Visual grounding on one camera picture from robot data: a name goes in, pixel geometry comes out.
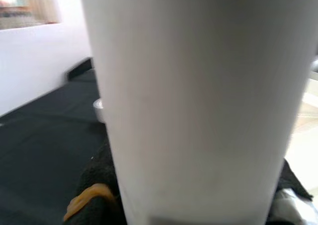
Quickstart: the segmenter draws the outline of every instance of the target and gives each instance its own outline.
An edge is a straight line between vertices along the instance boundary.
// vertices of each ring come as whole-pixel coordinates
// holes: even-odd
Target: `white cylinder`
[[[263,225],[318,0],[83,0],[129,225]]]

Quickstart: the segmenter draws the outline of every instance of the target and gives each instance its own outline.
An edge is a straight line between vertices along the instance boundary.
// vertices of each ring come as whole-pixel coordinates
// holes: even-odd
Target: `white tube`
[[[129,225],[262,225],[318,0],[83,0]]]

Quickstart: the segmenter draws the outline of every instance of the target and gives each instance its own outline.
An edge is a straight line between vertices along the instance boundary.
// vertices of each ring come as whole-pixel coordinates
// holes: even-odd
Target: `window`
[[[0,30],[54,23],[53,0],[0,0]]]

